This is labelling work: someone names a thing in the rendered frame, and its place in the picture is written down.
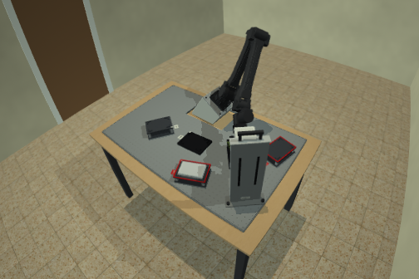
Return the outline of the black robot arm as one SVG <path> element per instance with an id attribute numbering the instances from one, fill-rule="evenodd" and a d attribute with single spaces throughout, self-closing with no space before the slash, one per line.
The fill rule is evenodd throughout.
<path id="1" fill-rule="evenodd" d="M 221 110 L 225 110 L 233 103 L 232 111 L 238 112 L 233 114 L 233 121 L 234 124 L 236 124 L 233 125 L 233 134 L 235 127 L 247 127 L 246 123 L 250 123 L 254 120 L 253 110 L 250 109 L 252 86 L 261 51 L 263 47 L 269 45 L 270 40 L 269 33 L 257 27 L 251 27 L 247 30 L 246 34 L 244 47 L 230 78 L 227 81 L 224 81 L 224 84 L 220 89 L 210 96 L 210 99 Z M 243 78 L 239 86 L 242 75 Z"/>

